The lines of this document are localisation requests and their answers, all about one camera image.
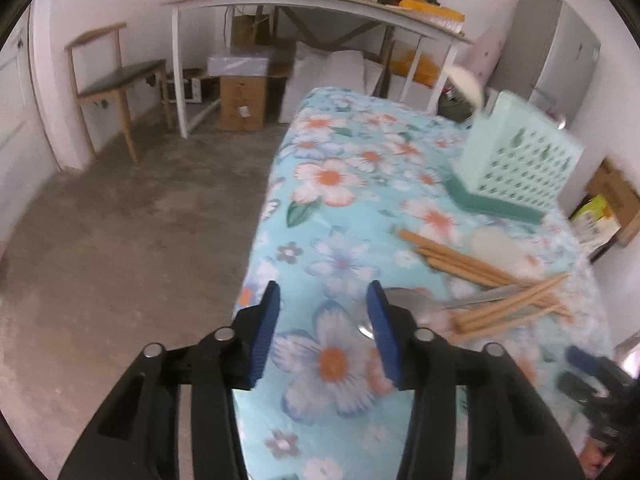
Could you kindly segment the cardboard box under table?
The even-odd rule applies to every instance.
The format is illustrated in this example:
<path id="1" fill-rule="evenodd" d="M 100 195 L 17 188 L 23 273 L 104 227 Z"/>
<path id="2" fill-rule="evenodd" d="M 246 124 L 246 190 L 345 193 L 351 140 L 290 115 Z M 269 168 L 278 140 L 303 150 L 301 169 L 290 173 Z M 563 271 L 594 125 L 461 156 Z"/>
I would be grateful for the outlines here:
<path id="1" fill-rule="evenodd" d="M 219 127 L 224 131 L 254 132 L 265 125 L 266 77 L 220 78 Z"/>

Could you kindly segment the pink rolled mat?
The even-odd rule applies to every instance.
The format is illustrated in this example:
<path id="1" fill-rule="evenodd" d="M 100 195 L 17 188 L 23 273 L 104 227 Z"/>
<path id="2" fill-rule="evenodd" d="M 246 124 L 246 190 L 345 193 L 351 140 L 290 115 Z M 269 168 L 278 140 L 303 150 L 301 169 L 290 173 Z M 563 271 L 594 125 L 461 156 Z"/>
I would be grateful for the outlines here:
<path id="1" fill-rule="evenodd" d="M 471 72 L 485 87 L 498 64 L 503 44 L 503 32 L 489 27 L 466 51 L 459 65 Z"/>

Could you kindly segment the white ceramic spoon in basket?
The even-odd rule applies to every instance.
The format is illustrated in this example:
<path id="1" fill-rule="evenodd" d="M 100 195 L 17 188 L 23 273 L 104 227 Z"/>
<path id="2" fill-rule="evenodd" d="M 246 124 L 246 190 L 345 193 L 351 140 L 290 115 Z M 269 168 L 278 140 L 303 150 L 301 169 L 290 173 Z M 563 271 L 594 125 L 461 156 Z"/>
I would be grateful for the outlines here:
<path id="1" fill-rule="evenodd" d="M 472 113 L 484 107 L 484 88 L 470 70 L 450 65 L 444 69 L 444 74 L 454 102 L 467 105 Z"/>

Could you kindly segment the white microwave oven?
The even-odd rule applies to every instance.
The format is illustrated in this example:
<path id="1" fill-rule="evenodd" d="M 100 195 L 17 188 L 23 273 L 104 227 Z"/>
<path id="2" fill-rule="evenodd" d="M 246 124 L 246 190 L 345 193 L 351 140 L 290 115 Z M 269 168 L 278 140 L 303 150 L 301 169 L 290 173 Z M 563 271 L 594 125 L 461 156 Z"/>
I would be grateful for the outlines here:
<path id="1" fill-rule="evenodd" d="M 213 99 L 216 84 L 216 79 L 209 77 L 205 70 L 200 68 L 187 68 L 183 71 L 183 94 L 188 104 L 203 104 Z"/>

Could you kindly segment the green white rice bag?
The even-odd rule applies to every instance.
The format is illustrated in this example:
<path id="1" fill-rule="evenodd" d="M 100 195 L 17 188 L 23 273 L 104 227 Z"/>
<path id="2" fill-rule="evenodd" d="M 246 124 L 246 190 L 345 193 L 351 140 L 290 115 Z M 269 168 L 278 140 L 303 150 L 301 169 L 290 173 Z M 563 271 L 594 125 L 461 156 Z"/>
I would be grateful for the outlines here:
<path id="1" fill-rule="evenodd" d="M 608 244 L 620 230 L 620 222 L 602 194 L 588 197 L 570 216 L 570 224 L 586 256 Z"/>

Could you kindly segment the metal spoon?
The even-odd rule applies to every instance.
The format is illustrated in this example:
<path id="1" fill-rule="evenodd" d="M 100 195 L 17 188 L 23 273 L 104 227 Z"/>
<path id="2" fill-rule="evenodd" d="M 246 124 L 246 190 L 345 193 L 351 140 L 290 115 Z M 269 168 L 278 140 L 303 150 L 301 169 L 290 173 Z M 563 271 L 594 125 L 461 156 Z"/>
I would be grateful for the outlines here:
<path id="1" fill-rule="evenodd" d="M 475 308 L 480 304 L 486 304 L 486 302 L 506 299 L 520 290 L 521 287 L 518 285 L 508 285 L 484 290 L 484 292 L 478 292 L 461 299 L 450 300 L 435 300 L 426 292 L 405 287 L 384 288 L 383 292 L 389 304 L 408 310 L 417 323 L 422 323 L 426 321 L 426 316 L 429 313 Z"/>

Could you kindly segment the wooden chair dark seat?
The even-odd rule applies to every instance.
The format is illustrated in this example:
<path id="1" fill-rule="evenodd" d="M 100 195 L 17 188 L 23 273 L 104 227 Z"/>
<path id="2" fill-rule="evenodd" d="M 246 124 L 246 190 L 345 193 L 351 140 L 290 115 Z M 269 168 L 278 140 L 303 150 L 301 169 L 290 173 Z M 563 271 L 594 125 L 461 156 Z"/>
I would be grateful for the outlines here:
<path id="1" fill-rule="evenodd" d="M 66 44 L 64 51 L 77 115 L 91 155 L 96 157 L 96 148 L 94 147 L 93 140 L 91 140 L 85 114 L 82 111 L 82 104 L 88 102 L 99 103 L 103 101 L 114 101 L 118 105 L 120 123 L 122 124 L 122 135 L 124 136 L 129 156 L 136 164 L 139 161 L 139 156 L 136 146 L 134 145 L 134 138 L 132 137 L 132 119 L 127 91 L 141 81 L 149 82 L 151 79 L 154 79 L 158 92 L 160 92 L 160 102 L 162 103 L 166 126 L 168 128 L 172 127 L 172 117 L 166 61 L 159 58 L 158 60 L 125 65 L 124 62 L 122 62 L 122 40 L 120 40 L 120 32 L 126 27 L 126 22 L 117 22 L 100 28 L 87 30 Z M 106 36 L 112 36 L 114 41 L 116 63 L 114 70 L 92 84 L 89 84 L 88 87 L 79 89 L 74 52 Z"/>

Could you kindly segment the floral blue tablecloth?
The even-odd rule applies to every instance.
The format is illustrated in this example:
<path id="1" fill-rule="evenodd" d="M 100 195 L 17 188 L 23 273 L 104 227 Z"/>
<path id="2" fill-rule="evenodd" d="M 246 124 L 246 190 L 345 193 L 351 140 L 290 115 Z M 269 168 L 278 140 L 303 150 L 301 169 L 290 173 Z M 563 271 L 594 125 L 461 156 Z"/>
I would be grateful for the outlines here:
<path id="1" fill-rule="evenodd" d="M 359 331 L 372 281 L 433 299 L 474 294 L 429 268 L 396 232 L 406 229 L 470 254 L 491 226 L 523 243 L 572 318 L 548 315 L 498 336 L 549 405 L 576 451 L 588 420 L 556 388 L 569 346 L 612 350 L 590 265 L 559 209 L 527 224 L 460 209 L 445 181 L 468 130 L 387 100 L 339 88 L 311 91 L 274 156 L 250 261 L 236 303 L 257 304 L 269 282 L 281 311 L 264 376 L 235 398 L 254 479 L 391 479 L 411 412 L 410 392 L 385 377 Z"/>

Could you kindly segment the cardboard box by wall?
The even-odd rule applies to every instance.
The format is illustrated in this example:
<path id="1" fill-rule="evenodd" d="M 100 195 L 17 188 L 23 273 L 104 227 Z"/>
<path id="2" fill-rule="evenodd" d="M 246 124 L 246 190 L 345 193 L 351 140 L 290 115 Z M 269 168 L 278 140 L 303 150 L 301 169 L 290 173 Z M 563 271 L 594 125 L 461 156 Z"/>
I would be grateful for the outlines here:
<path id="1" fill-rule="evenodd" d="M 616 215 L 617 244 L 626 247 L 639 233 L 639 185 L 631 182 L 612 158 L 605 157 L 585 186 L 589 195 L 602 195 Z"/>

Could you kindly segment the wooden chopstick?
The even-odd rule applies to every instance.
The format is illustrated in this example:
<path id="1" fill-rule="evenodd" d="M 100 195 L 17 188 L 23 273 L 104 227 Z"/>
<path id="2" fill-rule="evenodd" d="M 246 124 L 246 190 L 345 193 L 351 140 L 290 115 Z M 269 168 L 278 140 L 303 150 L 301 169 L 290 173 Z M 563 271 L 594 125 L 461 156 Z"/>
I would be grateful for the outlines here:
<path id="1" fill-rule="evenodd" d="M 471 282 L 484 287 L 501 287 L 508 285 L 518 285 L 522 287 L 532 287 L 541 283 L 541 280 L 520 280 L 513 275 L 493 268 L 489 264 L 482 263 L 471 257 L 455 257 L 453 254 L 441 254 L 433 249 L 425 247 L 414 248 L 414 251 L 425 259 L 425 262 L 435 270 L 452 274 L 456 278 Z M 538 308 L 554 307 L 556 312 L 569 316 L 570 311 L 562 304 L 562 301 L 555 297 L 552 288 L 567 277 L 566 273 L 549 276 L 553 284 L 547 289 L 544 296 L 537 299 L 534 305 Z"/>
<path id="2" fill-rule="evenodd" d="M 408 242 L 409 244 L 411 244 L 413 246 L 413 250 L 414 250 L 414 248 L 417 248 L 417 247 L 425 247 L 425 248 L 428 248 L 428 249 L 433 249 L 435 252 L 440 252 L 441 254 L 453 254 L 455 257 L 461 257 L 461 256 L 471 257 L 471 256 L 468 256 L 468 255 L 462 254 L 462 252 L 456 252 L 455 250 L 453 250 L 452 248 L 450 248 L 450 247 L 448 247 L 446 245 L 438 244 L 438 243 L 434 242 L 434 240 L 430 240 L 429 238 L 420 236 L 420 235 L 418 235 L 416 233 L 413 233 L 413 232 L 411 232 L 409 230 L 406 230 L 406 229 L 399 229 L 396 232 L 396 234 L 397 234 L 397 236 L 399 238 L 401 238 L 405 242 Z M 565 315 L 562 315 L 562 316 L 564 316 L 564 318 L 572 318 L 573 317 L 573 315 L 571 313 L 570 313 L 569 316 L 565 316 Z"/>
<path id="3" fill-rule="evenodd" d="M 562 272 L 546 278 L 536 285 L 529 286 L 516 294 L 494 301 L 491 304 L 482 304 L 480 307 L 454 316 L 454 322 L 460 326 L 480 326 L 480 322 L 491 322 L 497 318 L 516 312 L 522 307 L 530 306 L 540 298 L 544 298 L 552 291 L 552 288 L 566 280 L 570 274 Z"/>
<path id="4" fill-rule="evenodd" d="M 527 323 L 537 321 L 538 318 L 543 318 L 548 314 L 556 312 L 558 312 L 557 307 L 546 307 L 534 313 L 520 316 L 519 318 L 510 318 L 510 320 L 490 324 L 488 326 L 478 328 L 477 330 L 471 330 L 470 332 L 453 334 L 448 338 L 448 341 L 450 344 L 464 344 L 465 342 L 474 339 L 494 336 L 495 334 L 500 334 L 506 330 L 510 330 L 511 328 L 520 327 Z"/>

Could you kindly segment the white long table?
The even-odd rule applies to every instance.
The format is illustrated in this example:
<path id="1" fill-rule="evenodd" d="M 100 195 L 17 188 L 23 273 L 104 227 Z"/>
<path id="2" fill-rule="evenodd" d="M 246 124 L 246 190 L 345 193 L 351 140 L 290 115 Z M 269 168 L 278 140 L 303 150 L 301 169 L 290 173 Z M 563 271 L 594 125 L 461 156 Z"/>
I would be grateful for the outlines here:
<path id="1" fill-rule="evenodd" d="M 168 2 L 171 8 L 171 53 L 172 70 L 177 79 L 183 77 L 182 49 L 180 38 L 181 13 L 191 9 L 230 8 L 237 6 L 274 6 L 286 10 L 289 8 L 320 9 L 331 12 L 355 15 L 365 18 L 373 25 L 383 25 L 393 29 L 405 29 L 419 37 L 416 44 L 416 54 L 409 67 L 404 86 L 399 95 L 399 101 L 405 102 L 409 94 L 414 74 L 419 65 L 425 39 L 443 41 L 447 51 L 442 60 L 442 68 L 454 65 L 458 50 L 462 44 L 472 44 L 472 40 L 462 34 L 419 18 L 418 14 L 400 8 L 399 6 L 383 6 L 366 0 L 174 0 Z"/>

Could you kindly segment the white sack under table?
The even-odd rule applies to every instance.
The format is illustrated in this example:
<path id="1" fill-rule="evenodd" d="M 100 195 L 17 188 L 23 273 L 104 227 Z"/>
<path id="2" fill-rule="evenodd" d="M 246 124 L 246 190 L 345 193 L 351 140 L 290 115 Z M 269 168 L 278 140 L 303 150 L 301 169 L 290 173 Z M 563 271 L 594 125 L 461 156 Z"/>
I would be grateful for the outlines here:
<path id="1" fill-rule="evenodd" d="M 278 122 L 292 122 L 303 98 L 315 88 L 336 87 L 366 92 L 366 64 L 360 51 L 326 52 L 296 44 L 291 76 L 285 85 Z"/>

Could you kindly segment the silver refrigerator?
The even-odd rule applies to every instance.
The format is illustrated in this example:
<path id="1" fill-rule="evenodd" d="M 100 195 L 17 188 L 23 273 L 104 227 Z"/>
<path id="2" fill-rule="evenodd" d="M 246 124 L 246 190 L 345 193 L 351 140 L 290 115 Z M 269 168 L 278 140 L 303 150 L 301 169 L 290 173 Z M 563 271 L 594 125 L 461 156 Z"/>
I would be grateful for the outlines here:
<path id="1" fill-rule="evenodd" d="M 564 0 L 518 0 L 506 43 L 489 79 L 544 112 L 572 122 L 584 102 L 601 43 Z"/>

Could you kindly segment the mint green utensil basket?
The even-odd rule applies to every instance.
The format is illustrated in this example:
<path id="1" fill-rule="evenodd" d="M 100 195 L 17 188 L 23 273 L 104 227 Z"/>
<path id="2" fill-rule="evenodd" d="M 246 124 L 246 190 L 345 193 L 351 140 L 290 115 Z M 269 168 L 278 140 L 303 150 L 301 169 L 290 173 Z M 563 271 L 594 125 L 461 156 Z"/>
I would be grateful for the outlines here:
<path id="1" fill-rule="evenodd" d="M 510 91 L 473 118 L 446 189 L 463 209 L 539 224 L 552 212 L 584 148 Z"/>

